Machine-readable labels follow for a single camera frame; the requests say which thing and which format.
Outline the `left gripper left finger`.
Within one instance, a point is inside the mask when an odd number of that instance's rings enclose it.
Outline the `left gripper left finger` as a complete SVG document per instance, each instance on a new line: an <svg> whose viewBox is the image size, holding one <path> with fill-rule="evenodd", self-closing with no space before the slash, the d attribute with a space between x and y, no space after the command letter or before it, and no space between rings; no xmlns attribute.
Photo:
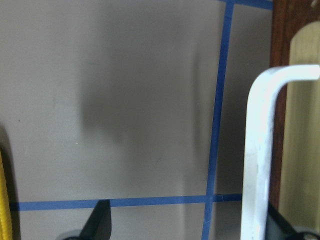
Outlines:
<svg viewBox="0 0 320 240"><path fill-rule="evenodd" d="M110 240L112 235L111 202L99 200L78 235L69 235L63 240Z"/></svg>

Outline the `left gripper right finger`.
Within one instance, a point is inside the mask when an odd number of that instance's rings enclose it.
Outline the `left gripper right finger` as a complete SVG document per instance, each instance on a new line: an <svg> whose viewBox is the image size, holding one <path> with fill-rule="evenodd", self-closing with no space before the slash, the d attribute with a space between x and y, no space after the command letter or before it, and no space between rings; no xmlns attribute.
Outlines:
<svg viewBox="0 0 320 240"><path fill-rule="evenodd" d="M268 204L265 227L265 240L319 240L320 235L311 231L295 230L289 222L272 206Z"/></svg>

